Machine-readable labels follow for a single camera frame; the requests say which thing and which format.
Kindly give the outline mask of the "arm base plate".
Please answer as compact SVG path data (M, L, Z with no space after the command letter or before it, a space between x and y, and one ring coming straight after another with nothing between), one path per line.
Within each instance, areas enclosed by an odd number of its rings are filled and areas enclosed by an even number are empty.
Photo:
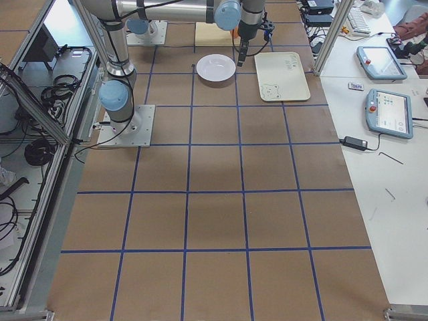
M164 45L167 22L161 20L128 19L126 39L129 46Z
M101 125L98 136L98 148L132 148L149 147L152 137L155 105L136 105L130 124L111 122L107 112L103 121L109 124Z

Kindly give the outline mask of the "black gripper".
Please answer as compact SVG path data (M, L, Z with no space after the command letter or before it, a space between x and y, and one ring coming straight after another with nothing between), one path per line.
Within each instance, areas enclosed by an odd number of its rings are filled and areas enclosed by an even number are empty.
M238 35L241 38L237 60L238 67L242 67L245 62L249 41L256 36L259 26L261 25L263 13L264 8L258 10L241 9L241 19L238 25Z

